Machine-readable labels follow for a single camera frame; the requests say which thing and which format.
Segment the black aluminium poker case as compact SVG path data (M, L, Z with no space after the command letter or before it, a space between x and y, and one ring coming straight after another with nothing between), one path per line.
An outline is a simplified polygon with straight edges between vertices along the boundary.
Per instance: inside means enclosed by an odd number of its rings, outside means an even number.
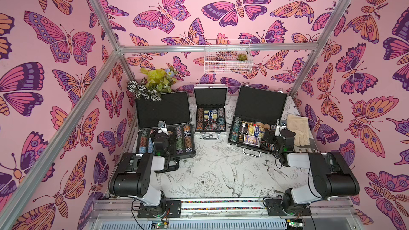
M263 145L263 137L257 145L246 142L244 134L239 132L242 122L276 125L282 118L288 95L260 88L242 86L235 106L228 144L244 150L270 153Z

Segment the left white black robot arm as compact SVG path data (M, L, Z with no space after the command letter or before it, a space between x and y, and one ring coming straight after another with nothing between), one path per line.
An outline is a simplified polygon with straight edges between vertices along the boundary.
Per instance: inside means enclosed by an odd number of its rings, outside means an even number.
M166 209L166 197L150 185L152 173L164 173L179 169L168 148L170 137L166 123L158 122L158 130L153 133L154 153L124 153L114 170L109 192L118 197L133 198L140 201L146 209Z

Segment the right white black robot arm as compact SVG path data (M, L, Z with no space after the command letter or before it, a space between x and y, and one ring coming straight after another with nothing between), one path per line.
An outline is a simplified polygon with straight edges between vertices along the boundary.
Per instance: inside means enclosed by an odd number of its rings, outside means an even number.
M308 119L288 115L286 127L280 130L273 145L273 155L283 167L307 169L307 184L289 188L282 193L284 210L295 210L312 202L331 197L358 195L360 185L340 152L296 152L295 145L306 146L309 142Z

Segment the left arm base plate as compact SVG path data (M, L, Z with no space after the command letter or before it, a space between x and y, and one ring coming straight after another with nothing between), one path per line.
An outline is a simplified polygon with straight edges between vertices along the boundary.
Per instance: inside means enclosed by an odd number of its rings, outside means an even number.
M167 200L158 206L145 206L140 203L137 218L180 218L182 212L181 200Z

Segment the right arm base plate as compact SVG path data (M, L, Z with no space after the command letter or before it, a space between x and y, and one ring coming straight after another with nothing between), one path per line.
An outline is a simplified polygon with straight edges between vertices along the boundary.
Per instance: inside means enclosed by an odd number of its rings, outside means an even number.
M306 204L288 205L283 198L266 197L262 201L269 216L311 216L311 210Z

